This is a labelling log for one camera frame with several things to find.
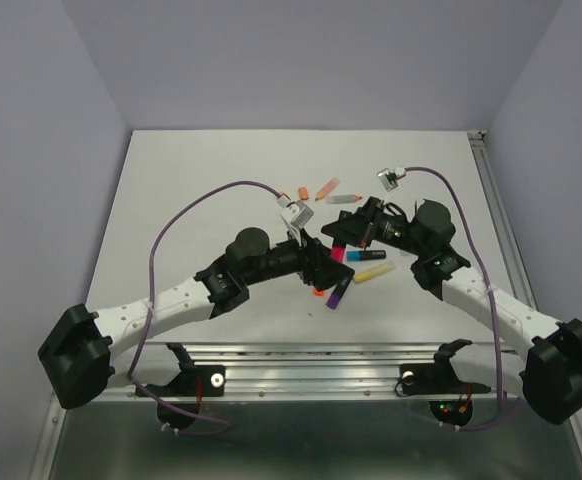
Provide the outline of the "pink black highlighter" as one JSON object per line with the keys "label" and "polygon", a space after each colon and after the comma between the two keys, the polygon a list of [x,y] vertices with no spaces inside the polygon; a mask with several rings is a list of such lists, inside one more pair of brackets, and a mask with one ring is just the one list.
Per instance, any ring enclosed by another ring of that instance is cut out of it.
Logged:
{"label": "pink black highlighter", "polygon": [[335,242],[331,246],[330,258],[342,263],[346,254],[346,245]]}

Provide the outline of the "clear orange-tip highlighter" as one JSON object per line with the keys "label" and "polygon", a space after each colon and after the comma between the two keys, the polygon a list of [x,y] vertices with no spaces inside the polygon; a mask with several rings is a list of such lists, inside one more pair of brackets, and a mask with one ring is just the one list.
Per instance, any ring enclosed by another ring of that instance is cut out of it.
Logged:
{"label": "clear orange-tip highlighter", "polygon": [[339,205],[339,204],[353,204],[362,199],[362,196],[355,194],[344,194],[344,195],[329,195],[325,198],[327,204]]}

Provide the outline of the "pastel orange highlighter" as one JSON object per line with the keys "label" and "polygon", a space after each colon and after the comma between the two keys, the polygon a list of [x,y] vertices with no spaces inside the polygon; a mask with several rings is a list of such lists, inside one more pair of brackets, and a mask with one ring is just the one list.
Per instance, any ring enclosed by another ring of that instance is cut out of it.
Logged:
{"label": "pastel orange highlighter", "polygon": [[331,192],[340,184],[340,179],[337,177],[331,178],[325,185],[323,185],[315,195],[315,200],[320,201],[325,199]]}

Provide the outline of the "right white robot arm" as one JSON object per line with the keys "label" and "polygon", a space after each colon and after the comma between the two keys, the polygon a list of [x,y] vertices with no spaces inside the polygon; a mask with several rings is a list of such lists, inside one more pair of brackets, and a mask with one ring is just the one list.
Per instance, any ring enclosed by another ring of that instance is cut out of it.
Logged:
{"label": "right white robot arm", "polygon": [[377,241],[415,256],[417,284],[489,328],[510,347],[481,347],[458,339],[442,344],[430,363],[403,374],[405,395],[464,394],[492,388],[524,400],[543,420],[560,425],[582,409],[582,321],[545,315],[488,284],[451,246],[456,229],[448,209],[426,200],[412,218],[386,212],[370,198],[321,229],[352,247]]}

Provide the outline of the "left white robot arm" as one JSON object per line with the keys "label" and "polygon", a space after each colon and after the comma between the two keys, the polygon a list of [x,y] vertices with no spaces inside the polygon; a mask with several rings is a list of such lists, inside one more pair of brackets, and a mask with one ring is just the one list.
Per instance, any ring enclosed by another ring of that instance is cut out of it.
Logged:
{"label": "left white robot arm", "polygon": [[249,227],[209,267],[159,294],[98,311],[68,308],[38,358],[61,407],[76,409],[138,379],[134,351],[147,340],[227,314],[249,299],[250,286],[292,274],[325,291],[353,271],[306,232],[272,245],[264,230]]}

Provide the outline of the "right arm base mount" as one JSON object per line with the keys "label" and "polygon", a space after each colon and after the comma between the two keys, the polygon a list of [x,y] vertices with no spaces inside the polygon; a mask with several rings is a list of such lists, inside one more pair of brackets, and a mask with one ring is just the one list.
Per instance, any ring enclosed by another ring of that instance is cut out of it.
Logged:
{"label": "right arm base mount", "polygon": [[436,400],[429,401],[434,418],[456,430],[466,428],[474,411],[473,395],[491,392],[487,385],[461,381],[451,367],[450,360],[472,345],[469,340],[458,339],[442,344],[433,355],[432,363],[402,365],[394,385],[395,395],[399,398],[436,395]]}

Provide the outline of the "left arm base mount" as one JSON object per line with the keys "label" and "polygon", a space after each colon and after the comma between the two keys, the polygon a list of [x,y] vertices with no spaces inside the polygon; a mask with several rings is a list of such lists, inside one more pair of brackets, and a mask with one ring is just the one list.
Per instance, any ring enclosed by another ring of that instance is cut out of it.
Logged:
{"label": "left arm base mount", "polygon": [[197,365],[181,344],[167,343],[166,348],[177,360],[177,374],[164,385],[134,383],[135,395],[156,402],[162,430],[175,436],[201,437],[227,431],[230,428],[227,421],[202,413],[205,397],[224,395],[226,368]]}

